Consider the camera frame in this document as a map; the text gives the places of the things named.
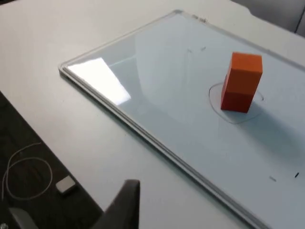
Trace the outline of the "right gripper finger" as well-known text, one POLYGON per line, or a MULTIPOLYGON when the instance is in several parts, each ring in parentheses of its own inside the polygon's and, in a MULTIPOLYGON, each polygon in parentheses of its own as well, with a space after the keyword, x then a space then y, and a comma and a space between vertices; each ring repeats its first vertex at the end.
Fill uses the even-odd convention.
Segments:
POLYGON ((103 215, 105 229, 137 229, 140 212, 140 181, 125 180, 103 215))

